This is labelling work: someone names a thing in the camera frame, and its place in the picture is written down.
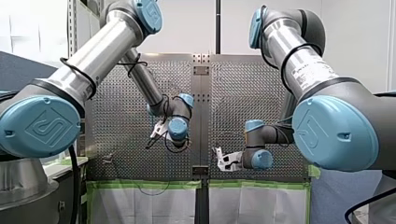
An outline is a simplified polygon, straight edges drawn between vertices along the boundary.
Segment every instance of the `metal post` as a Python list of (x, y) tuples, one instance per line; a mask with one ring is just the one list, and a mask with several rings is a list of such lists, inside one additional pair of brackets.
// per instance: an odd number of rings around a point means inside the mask
[(216, 54), (221, 54), (221, 0), (216, 0)]

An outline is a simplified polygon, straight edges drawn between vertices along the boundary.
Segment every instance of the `black cable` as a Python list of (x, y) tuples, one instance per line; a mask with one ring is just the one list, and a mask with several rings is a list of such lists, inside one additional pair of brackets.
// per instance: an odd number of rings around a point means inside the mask
[(166, 120), (168, 119), (169, 96), (166, 94), (163, 94), (163, 97), (166, 98), (165, 102), (163, 103), (163, 124), (165, 124)]
[(96, 82), (94, 82), (90, 76), (88, 76), (86, 73), (81, 71), (79, 68), (75, 67), (73, 64), (68, 63), (66, 58), (61, 58), (60, 60), (61, 60), (61, 63), (63, 63), (67, 67), (69, 67), (71, 70), (77, 71), (78, 73), (80, 73), (82, 76), (84, 76), (91, 82), (92, 93), (91, 93), (90, 97), (88, 97), (88, 99), (90, 100), (96, 94), (96, 89), (97, 89)]
[(73, 145), (69, 147), (70, 160), (72, 162), (72, 173), (73, 173), (73, 205), (72, 205), (72, 216), (70, 219), (71, 224), (77, 223), (78, 207), (79, 207), (79, 171), (77, 156)]
[(163, 143), (165, 144), (165, 147), (166, 147), (166, 149), (169, 151), (169, 152), (172, 152), (172, 153), (174, 153), (174, 154), (179, 154), (179, 153), (182, 153), (182, 152), (184, 152), (185, 150), (187, 150), (189, 147), (190, 147), (190, 138), (189, 138), (189, 135), (187, 134), (187, 137), (186, 137), (186, 141), (187, 141), (187, 143), (186, 143), (186, 146), (184, 146), (181, 150), (179, 150), (179, 151), (174, 151), (174, 150), (172, 150), (168, 145), (167, 145), (167, 140), (166, 140), (166, 137), (168, 136), (168, 132), (166, 132), (165, 133), (165, 138), (163, 139)]
[(137, 53), (137, 57), (136, 57), (136, 59), (134, 60), (133, 63), (117, 63), (117, 65), (131, 65), (131, 68), (128, 70), (128, 77), (132, 77), (131, 76), (132, 70), (134, 70), (134, 68), (138, 64), (143, 64), (146, 67), (149, 65), (147, 62), (139, 62), (141, 56), (142, 56), (141, 53)]
[[(114, 162), (114, 160), (113, 160), (112, 158), (111, 158), (111, 161), (107, 161), (107, 163), (113, 164), (114, 170), (116, 171), (117, 179), (118, 179), (118, 180), (121, 182), (121, 184), (122, 184), (122, 179), (120, 178), (120, 173), (119, 173), (118, 165)], [(171, 185), (171, 180), (170, 180), (170, 178), (169, 178), (168, 183), (167, 183), (166, 187), (163, 189), (163, 191), (158, 192), (158, 193), (150, 194), (150, 193), (146, 193), (145, 191), (143, 191), (143, 190), (142, 190), (142, 187), (141, 187), (140, 185), (138, 185), (134, 180), (132, 180), (132, 182), (137, 186), (137, 188), (139, 189), (139, 191), (140, 191), (142, 194), (148, 195), (148, 196), (151, 196), (151, 197), (152, 197), (152, 196), (158, 196), (158, 195), (161, 195), (161, 194), (165, 193), (165, 192), (169, 189), (169, 186)]]
[(158, 142), (158, 140), (160, 140), (167, 132), (164, 132), (163, 134), (161, 134), (160, 136), (158, 136), (157, 138), (150, 138), (148, 141), (148, 144), (146, 145), (146, 149), (150, 149), (152, 148), (152, 146), (154, 146), (154, 144), (156, 142)]
[(282, 84), (283, 86), (286, 88), (286, 90), (288, 90), (290, 93), (292, 93), (288, 83), (286, 82), (286, 78), (285, 78), (285, 68), (286, 68), (286, 64), (288, 63), (289, 58), (298, 50), (303, 49), (304, 47), (311, 47), (311, 48), (315, 48), (317, 50), (317, 54), (321, 57), (323, 54), (323, 51), (321, 49), (320, 46), (318, 46), (317, 44), (314, 43), (303, 43), (300, 46), (297, 46), (295, 48), (293, 48), (285, 57), (285, 59), (283, 60), (282, 66), (280, 66), (280, 78), (282, 79)]
[(16, 94), (18, 94), (18, 91), (11, 91), (11, 92), (6, 92), (0, 95), (0, 103), (6, 100), (11, 99), (14, 97)]
[(366, 201), (363, 201), (363, 202), (361, 202), (361, 203), (358, 203), (358, 204), (356, 204), (356, 205), (353, 205), (351, 208), (349, 208), (348, 210), (346, 210), (346, 213), (344, 214), (344, 218), (345, 218), (345, 220), (346, 220), (346, 223), (347, 223), (347, 224), (352, 224), (352, 222), (349, 220), (349, 216), (350, 216), (356, 209), (358, 209), (358, 208), (360, 208), (360, 207), (363, 207), (363, 206), (366, 205), (366, 204), (373, 203), (373, 202), (376, 202), (376, 201), (381, 200), (381, 199), (383, 199), (383, 198), (386, 198), (386, 197), (388, 197), (389, 195), (392, 195), (392, 194), (394, 194), (394, 193), (396, 193), (396, 188), (390, 189), (390, 190), (385, 191), (385, 192), (383, 192), (383, 193), (381, 193), (381, 194), (375, 195), (374, 197), (372, 197), (372, 198), (370, 198), (370, 199), (367, 199)]

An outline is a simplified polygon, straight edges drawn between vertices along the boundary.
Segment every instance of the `silver arm segment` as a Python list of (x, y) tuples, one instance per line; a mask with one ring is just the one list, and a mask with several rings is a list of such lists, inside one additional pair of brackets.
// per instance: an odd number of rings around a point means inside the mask
[[(396, 169), (389, 159), (396, 154), (394, 94), (373, 95), (358, 80), (338, 76), (321, 58), (324, 45), (323, 25), (312, 12), (263, 7), (253, 17), (250, 46), (279, 69), (290, 91), (282, 119), (293, 110), (291, 95), (297, 100), (291, 133), (285, 135), (324, 169)], [(271, 142), (263, 140), (271, 138), (262, 134), (266, 127), (262, 121), (252, 120), (251, 126), (261, 131), (247, 130), (247, 142)]]
[(0, 151), (44, 158), (66, 150), (78, 136), (85, 102), (128, 50), (161, 30), (162, 15), (154, 0), (119, 1), (107, 7), (101, 23), (101, 30), (62, 60), (64, 66), (52, 76), (0, 99)]
[(139, 61), (139, 52), (135, 48), (129, 49), (122, 57), (121, 61), (125, 63), (125, 68), (129, 72), (132, 68), (132, 78), (137, 88), (142, 92), (149, 105), (157, 105), (163, 99), (163, 94), (158, 89), (154, 77), (142, 63)]

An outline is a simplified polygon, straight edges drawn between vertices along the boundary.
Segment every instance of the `metal frame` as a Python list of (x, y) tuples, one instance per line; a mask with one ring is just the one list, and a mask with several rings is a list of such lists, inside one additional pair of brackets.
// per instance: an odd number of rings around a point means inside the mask
[(78, 49), (77, 40), (77, 1), (67, 1), (67, 39), (68, 39), (68, 55), (69, 58)]

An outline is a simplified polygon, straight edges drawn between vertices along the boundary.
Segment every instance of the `green tape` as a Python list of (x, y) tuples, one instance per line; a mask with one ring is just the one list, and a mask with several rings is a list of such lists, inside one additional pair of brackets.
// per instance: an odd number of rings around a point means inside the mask
[(307, 184), (307, 191), (306, 191), (306, 211), (305, 211), (305, 220), (306, 224), (311, 222), (311, 183)]
[(199, 189), (201, 181), (111, 180), (87, 182), (89, 189)]
[(87, 194), (81, 196), (81, 204), (84, 204), (85, 202), (87, 202)]
[[(86, 157), (77, 157), (77, 161), (78, 161), (78, 162), (79, 162), (79, 161), (84, 161), (84, 160), (87, 160), (87, 159), (88, 159), (88, 158), (86, 158)], [(60, 163), (61, 165), (72, 165), (72, 161), (70, 160), (70, 158), (61, 160), (59, 163)]]
[(216, 189), (255, 187), (266, 189), (307, 189), (307, 183), (282, 183), (262, 180), (210, 180), (209, 187)]
[(319, 179), (320, 169), (315, 165), (308, 165), (308, 175), (316, 179)]
[(93, 188), (89, 188), (87, 183), (87, 223), (91, 224), (91, 215), (92, 215), (92, 201), (93, 201)]

